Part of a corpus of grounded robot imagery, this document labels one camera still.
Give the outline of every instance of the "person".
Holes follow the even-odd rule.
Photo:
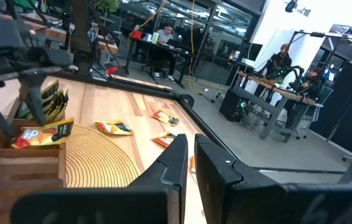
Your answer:
[[[267,79],[269,80],[274,80],[273,78],[270,78],[269,75],[273,72],[276,71],[276,68],[274,67],[274,62],[277,64],[278,67],[290,67],[292,65],[292,59],[289,57],[289,46],[288,44],[283,44],[281,45],[280,52],[278,54],[274,54],[270,60],[267,61],[266,65],[258,72],[259,74],[262,74],[264,70],[267,70],[266,76]],[[258,85],[254,95],[257,97],[260,97],[261,93],[265,87],[263,85]],[[272,98],[272,91],[269,90],[269,93],[266,98],[266,102],[270,103]]]
[[[172,31],[173,27],[171,24],[167,24],[164,29],[157,31],[159,34],[158,42],[161,44],[166,44],[168,40],[173,39]],[[166,76],[166,79],[172,83],[175,83],[174,71],[176,66],[176,59],[169,51],[165,49],[155,48],[152,49],[152,59],[154,61],[154,78],[159,79],[159,73],[161,71],[162,62],[167,60],[169,61],[169,73]]]
[[[305,98],[312,100],[319,98],[320,90],[322,87],[322,76],[320,75],[320,72],[321,68],[311,69],[308,75],[303,78],[302,83],[295,89],[296,92],[300,93],[301,95],[306,93]],[[285,124],[285,128],[289,129],[292,126],[296,116],[299,114],[300,110],[305,109],[305,103],[289,99],[285,103],[284,109],[287,110],[287,122]]]

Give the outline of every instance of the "wooden table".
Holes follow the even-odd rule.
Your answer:
[[[244,78],[248,78],[248,80],[252,80],[254,82],[256,82],[257,84],[260,84],[268,89],[272,89],[272,91],[280,93],[282,96],[291,99],[291,100],[296,100],[296,101],[300,101],[302,100],[302,96],[293,94],[287,90],[282,90],[280,88],[277,88],[274,86],[274,82],[272,80],[267,80],[267,79],[260,79],[260,78],[256,78],[250,75],[247,75],[241,71],[238,72],[238,75]],[[315,101],[308,99],[308,98],[304,98],[304,100],[302,101],[305,104],[309,104],[309,105],[314,105]]]
[[[29,17],[31,19],[35,19],[37,21],[42,21],[41,18],[34,12],[25,13],[25,14],[21,14],[21,15]],[[46,15],[44,15],[44,16],[45,16],[46,20],[48,20],[48,21],[57,21],[58,20],[55,17],[46,16]],[[12,17],[9,15],[1,15],[1,19],[12,19]],[[45,35],[47,37],[52,37],[54,39],[65,41],[65,36],[67,34],[65,32],[65,30],[54,28],[54,27],[48,27],[47,29],[43,29],[46,26],[43,26],[43,25],[35,23],[35,22],[27,21],[27,20],[24,20],[24,23],[27,24],[29,29],[36,30],[37,34]],[[74,28],[75,28],[75,26],[73,24],[70,24],[70,29],[73,30]],[[100,39],[104,39],[102,35],[99,35],[98,37]],[[113,54],[118,53],[118,47],[115,44],[108,44],[108,47]],[[106,43],[104,43],[102,41],[100,41],[100,49],[104,52],[108,52],[108,48],[107,48]]]
[[[92,129],[96,129],[93,124],[95,120],[120,119],[134,131],[132,136],[109,136],[109,138],[137,164],[140,172],[144,172],[164,150],[151,138],[165,130],[175,134],[186,134],[188,155],[189,157],[193,155],[195,134],[202,133],[202,130],[177,102],[50,76],[46,78],[42,88],[55,80],[60,81],[60,89],[68,89],[70,100],[65,112],[66,118],[74,117],[76,124]],[[10,112],[14,99],[19,94],[19,87],[17,80],[9,80],[4,88],[0,88],[2,114]],[[179,124],[171,127],[154,119],[152,115],[159,108],[176,114],[180,118]],[[206,223],[195,174],[191,172],[187,174],[186,198],[185,223]]]

